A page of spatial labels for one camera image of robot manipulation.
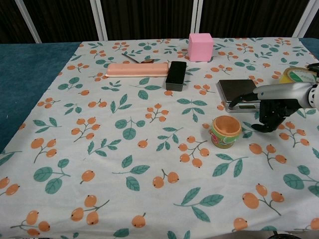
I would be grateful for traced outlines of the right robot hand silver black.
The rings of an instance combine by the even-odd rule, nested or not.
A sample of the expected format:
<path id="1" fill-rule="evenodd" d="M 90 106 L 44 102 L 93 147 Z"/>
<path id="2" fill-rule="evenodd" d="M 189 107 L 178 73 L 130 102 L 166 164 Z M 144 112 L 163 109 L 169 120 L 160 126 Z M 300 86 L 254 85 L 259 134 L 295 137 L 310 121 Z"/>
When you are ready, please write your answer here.
<path id="1" fill-rule="evenodd" d="M 256 87 L 252 93 L 240 95 L 231 103 L 260 101 L 259 124 L 253 124 L 256 131 L 273 132 L 290 115 L 299 109 L 314 109 L 309 103 L 309 92 L 314 83 L 285 83 Z"/>

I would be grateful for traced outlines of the small orange cup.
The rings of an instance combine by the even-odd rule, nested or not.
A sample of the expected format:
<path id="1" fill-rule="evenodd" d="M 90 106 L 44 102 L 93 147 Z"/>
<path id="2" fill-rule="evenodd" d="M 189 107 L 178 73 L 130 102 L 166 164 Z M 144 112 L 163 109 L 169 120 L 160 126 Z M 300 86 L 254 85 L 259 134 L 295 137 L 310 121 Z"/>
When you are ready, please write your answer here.
<path id="1" fill-rule="evenodd" d="M 219 148 L 230 148 L 242 133 L 240 121 L 231 116 L 219 116 L 212 121 L 211 141 Z"/>

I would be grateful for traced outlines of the small digital scale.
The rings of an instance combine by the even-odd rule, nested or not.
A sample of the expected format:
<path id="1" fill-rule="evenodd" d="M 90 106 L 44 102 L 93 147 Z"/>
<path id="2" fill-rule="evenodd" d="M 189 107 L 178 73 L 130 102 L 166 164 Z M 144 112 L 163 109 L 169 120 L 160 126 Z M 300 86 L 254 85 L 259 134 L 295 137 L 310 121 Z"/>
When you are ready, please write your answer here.
<path id="1" fill-rule="evenodd" d="M 216 87 L 228 113 L 252 113 L 259 111 L 259 100 L 239 102 L 233 108 L 229 106 L 236 97 L 253 92 L 256 85 L 252 80 L 219 80 L 216 83 Z"/>

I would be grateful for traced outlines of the yellow tape roll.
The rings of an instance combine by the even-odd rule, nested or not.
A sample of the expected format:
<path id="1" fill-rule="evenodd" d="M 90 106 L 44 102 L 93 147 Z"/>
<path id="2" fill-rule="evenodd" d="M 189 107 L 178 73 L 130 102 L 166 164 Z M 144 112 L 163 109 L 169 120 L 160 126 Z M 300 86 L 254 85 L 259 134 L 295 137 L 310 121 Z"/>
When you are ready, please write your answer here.
<path id="1" fill-rule="evenodd" d="M 279 79 L 280 84 L 302 82 L 317 83 L 316 73 L 306 68 L 290 67 L 284 71 L 282 77 Z"/>

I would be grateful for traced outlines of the pink cube block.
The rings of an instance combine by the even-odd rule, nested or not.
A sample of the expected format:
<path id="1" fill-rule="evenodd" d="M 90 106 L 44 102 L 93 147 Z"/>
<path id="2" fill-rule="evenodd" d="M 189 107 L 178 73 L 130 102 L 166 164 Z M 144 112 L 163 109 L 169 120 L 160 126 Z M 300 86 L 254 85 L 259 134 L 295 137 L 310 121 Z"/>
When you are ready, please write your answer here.
<path id="1" fill-rule="evenodd" d="M 213 52 L 213 38 L 209 33 L 189 35 L 188 56 L 192 62 L 209 62 Z"/>

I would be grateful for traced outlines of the black rectangular box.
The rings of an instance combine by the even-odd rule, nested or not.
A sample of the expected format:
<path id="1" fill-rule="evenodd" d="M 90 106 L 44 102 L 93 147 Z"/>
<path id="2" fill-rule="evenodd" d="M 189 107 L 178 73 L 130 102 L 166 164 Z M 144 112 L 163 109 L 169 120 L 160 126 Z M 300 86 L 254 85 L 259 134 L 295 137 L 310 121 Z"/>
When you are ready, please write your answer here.
<path id="1" fill-rule="evenodd" d="M 165 81 L 166 90 L 181 92 L 184 84 L 186 62 L 172 61 Z"/>

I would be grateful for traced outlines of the dark metal spoon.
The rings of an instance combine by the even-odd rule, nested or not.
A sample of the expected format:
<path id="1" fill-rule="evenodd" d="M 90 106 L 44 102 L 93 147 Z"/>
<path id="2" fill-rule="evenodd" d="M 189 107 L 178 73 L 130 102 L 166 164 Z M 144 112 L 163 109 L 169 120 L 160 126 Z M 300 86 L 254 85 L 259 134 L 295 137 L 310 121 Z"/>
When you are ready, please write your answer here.
<path id="1" fill-rule="evenodd" d="M 125 56 L 126 58 L 130 59 L 131 61 L 133 61 L 134 63 L 137 64 L 148 64 L 148 63 L 155 63 L 155 59 L 146 59 L 143 61 L 137 61 L 136 59 L 132 58 L 131 56 L 122 53 L 123 56 Z"/>

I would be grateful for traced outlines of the salmon pink long case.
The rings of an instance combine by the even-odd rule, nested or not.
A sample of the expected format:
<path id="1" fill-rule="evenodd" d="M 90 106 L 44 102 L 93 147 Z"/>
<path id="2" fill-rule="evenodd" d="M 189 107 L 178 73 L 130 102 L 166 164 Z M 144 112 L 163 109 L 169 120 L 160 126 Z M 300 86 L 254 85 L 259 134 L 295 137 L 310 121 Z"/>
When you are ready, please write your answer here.
<path id="1" fill-rule="evenodd" d="M 162 77 L 166 76 L 169 67 L 167 63 L 117 64 L 108 66 L 107 77 Z"/>

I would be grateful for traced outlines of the black folding screen white frames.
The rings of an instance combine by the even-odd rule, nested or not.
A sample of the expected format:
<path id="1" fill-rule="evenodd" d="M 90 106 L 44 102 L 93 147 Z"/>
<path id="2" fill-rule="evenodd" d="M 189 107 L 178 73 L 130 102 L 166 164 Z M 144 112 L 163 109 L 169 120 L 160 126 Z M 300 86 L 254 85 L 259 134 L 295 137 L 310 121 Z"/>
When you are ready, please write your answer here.
<path id="1" fill-rule="evenodd" d="M 41 42 L 98 40 L 92 0 L 22 0 Z M 310 0 L 100 0 L 109 40 L 291 37 Z"/>

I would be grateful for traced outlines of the floral fruit-print tablecloth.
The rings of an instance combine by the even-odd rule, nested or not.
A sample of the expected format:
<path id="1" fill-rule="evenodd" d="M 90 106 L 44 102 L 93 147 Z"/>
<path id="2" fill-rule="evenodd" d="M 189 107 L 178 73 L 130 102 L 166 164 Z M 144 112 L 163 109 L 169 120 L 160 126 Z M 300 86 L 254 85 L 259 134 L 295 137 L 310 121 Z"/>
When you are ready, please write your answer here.
<path id="1" fill-rule="evenodd" d="M 317 58 L 296 38 L 0 45 L 0 239 L 319 239 L 319 111 L 271 133 L 226 115 L 216 84 L 278 83 Z"/>

